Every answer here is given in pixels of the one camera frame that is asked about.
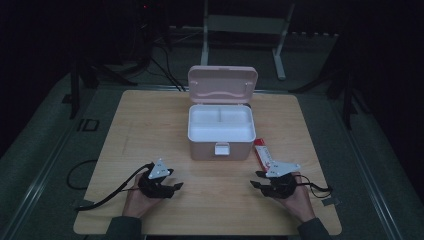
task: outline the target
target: dark background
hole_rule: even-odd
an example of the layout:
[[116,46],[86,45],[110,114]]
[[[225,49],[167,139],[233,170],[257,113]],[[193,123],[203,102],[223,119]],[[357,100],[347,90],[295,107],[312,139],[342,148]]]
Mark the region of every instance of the dark background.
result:
[[[210,12],[220,14],[281,14],[276,1],[210,2]],[[323,72],[349,66],[354,87],[363,94],[423,199],[419,186],[424,182],[423,4],[418,0],[297,2],[289,31],[340,34]],[[169,25],[203,23],[200,0],[6,0],[0,4],[0,156],[54,84],[69,73],[71,53],[99,63],[148,54],[141,35],[137,41],[144,48],[128,49],[132,37],[128,29],[133,29],[134,21],[137,26],[150,24],[153,30],[148,31],[154,32],[155,24],[165,19],[160,15],[163,9],[159,15],[142,12],[145,4],[167,6]],[[139,18],[133,9],[142,12]]]

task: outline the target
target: metal stand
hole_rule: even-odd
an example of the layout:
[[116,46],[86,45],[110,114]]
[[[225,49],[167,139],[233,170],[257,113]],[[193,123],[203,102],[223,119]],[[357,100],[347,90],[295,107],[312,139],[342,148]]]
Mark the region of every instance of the metal stand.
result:
[[71,57],[71,94],[65,96],[65,99],[62,101],[63,103],[69,103],[72,106],[70,119],[75,118],[80,108],[80,77],[84,83],[84,86],[87,88],[95,89],[99,85],[99,80],[93,71],[93,67],[121,83],[122,85],[137,86],[137,83],[128,81],[104,65],[98,64],[83,57],[73,55]]
[[209,31],[228,31],[242,33],[259,33],[259,34],[279,34],[280,40],[278,46],[272,50],[275,68],[279,80],[285,80],[283,63],[281,61],[281,50],[284,40],[287,36],[287,30],[293,15],[295,4],[289,7],[285,19],[279,18],[258,18],[258,17],[240,17],[227,15],[209,15],[208,0],[204,0],[204,17],[203,17],[203,48],[201,65],[208,65],[209,58]]

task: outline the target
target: hand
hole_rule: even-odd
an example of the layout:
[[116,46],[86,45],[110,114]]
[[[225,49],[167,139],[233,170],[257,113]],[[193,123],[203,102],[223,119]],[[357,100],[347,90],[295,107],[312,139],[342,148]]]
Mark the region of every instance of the hand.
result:
[[138,181],[140,178],[141,174],[138,174],[135,178],[134,186],[132,186],[132,188],[137,190],[128,191],[122,216],[141,218],[149,209],[153,208],[162,200],[161,198],[148,198],[138,190]]
[[[292,174],[300,175],[299,172],[294,172]],[[298,176],[295,177],[295,179],[297,183],[302,183],[302,177]],[[297,186],[293,195],[286,199],[274,199],[281,203],[291,215],[295,216],[302,223],[315,218],[315,213],[306,186]]]

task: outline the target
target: wooden table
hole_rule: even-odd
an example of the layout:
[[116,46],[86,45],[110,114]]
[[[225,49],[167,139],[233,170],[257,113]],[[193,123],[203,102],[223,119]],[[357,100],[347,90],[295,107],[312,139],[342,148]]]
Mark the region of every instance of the wooden table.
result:
[[[301,173],[327,186],[296,97],[254,94],[250,102],[258,138],[274,160],[299,163]],[[297,235],[298,222],[276,201],[263,197],[250,180],[260,170],[252,150],[243,161],[195,161],[187,138],[188,93],[126,91],[119,103],[85,199],[100,201],[136,169],[162,158],[174,169],[163,184],[184,182],[143,218],[144,234],[160,235]],[[313,208],[330,234],[341,232],[334,205],[312,194]],[[120,216],[126,193],[105,205],[79,212],[74,231],[104,234]]]

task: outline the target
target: box latch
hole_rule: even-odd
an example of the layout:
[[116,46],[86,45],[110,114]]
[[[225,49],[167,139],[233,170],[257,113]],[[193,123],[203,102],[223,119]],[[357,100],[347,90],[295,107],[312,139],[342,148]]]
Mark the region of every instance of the box latch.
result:
[[228,156],[230,155],[230,144],[227,142],[218,142],[215,144],[215,155]]

